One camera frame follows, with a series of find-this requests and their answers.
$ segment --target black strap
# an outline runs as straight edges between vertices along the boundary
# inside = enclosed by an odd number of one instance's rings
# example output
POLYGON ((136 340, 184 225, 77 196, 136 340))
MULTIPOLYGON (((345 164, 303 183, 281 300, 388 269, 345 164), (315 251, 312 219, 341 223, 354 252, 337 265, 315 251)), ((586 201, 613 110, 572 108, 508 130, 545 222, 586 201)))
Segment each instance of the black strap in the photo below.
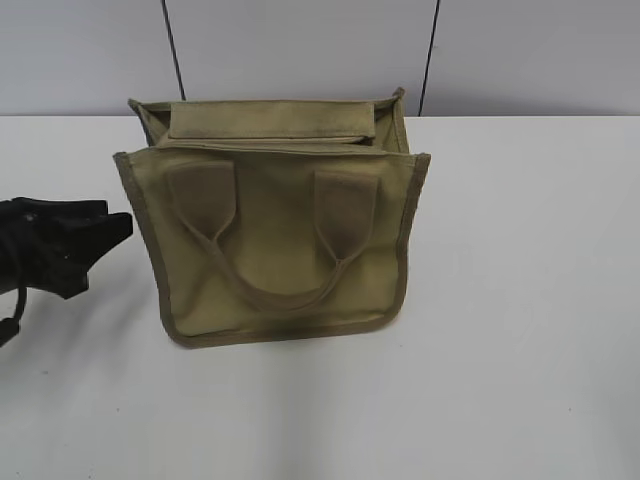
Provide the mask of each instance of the black strap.
POLYGON ((18 287, 18 299, 16 300, 16 308, 13 311, 13 316, 0 321, 0 347, 2 347, 20 332, 20 319, 27 304, 27 284, 23 275, 20 256, 15 248, 13 239, 6 233, 0 234, 0 246, 4 248, 13 264, 18 287))

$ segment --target canvas bag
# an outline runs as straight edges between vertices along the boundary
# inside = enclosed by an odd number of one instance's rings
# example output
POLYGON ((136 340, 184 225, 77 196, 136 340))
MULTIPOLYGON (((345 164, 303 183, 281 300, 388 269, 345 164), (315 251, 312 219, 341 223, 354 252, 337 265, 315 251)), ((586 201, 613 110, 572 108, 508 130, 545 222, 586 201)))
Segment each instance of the canvas bag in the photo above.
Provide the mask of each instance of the canvas bag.
POLYGON ((396 316, 430 161, 409 154, 402 95, 129 102, 149 148, 114 158, 173 340, 342 335, 396 316))

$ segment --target white tabletop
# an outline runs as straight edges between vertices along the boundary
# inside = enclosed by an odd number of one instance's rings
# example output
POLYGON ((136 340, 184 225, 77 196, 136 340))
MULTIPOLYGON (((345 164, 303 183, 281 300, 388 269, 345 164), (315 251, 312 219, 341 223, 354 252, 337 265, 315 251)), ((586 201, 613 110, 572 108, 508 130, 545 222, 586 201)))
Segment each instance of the white tabletop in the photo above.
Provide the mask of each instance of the white tabletop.
MULTIPOLYGON (((30 292, 0 478, 640 478, 640 118, 407 123, 433 161, 397 322, 183 349, 136 229, 89 292, 30 292)), ((0 192, 130 211, 111 155, 143 145, 134 118, 0 118, 0 192)))

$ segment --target black plastic part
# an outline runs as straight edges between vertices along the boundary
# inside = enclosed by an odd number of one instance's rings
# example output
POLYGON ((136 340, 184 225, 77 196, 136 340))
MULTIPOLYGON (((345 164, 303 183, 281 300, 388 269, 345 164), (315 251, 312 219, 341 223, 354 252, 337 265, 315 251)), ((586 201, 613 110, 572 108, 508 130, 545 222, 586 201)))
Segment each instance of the black plastic part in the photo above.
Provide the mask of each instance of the black plastic part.
POLYGON ((20 333, 20 324, 17 320, 5 318, 0 321, 0 348, 18 333, 20 333))
POLYGON ((89 269, 133 233, 128 213, 107 202, 0 202, 0 294, 19 290, 13 317, 0 321, 0 346, 20 331, 26 287, 68 299, 89 288, 89 269))

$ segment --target fabric handle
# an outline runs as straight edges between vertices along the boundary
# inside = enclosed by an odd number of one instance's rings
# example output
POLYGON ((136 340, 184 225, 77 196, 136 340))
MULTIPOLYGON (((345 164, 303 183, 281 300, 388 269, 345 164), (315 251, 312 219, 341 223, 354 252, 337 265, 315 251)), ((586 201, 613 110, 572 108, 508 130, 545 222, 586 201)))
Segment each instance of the fabric handle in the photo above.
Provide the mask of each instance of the fabric handle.
POLYGON ((280 294, 251 285, 220 247, 220 237, 237 211, 232 162, 199 163, 169 169, 166 178, 177 216, 215 265, 247 301, 268 312, 299 313, 317 305, 364 250, 373 228, 378 178, 342 172, 314 173, 314 223, 334 260, 328 278, 313 290, 280 294))

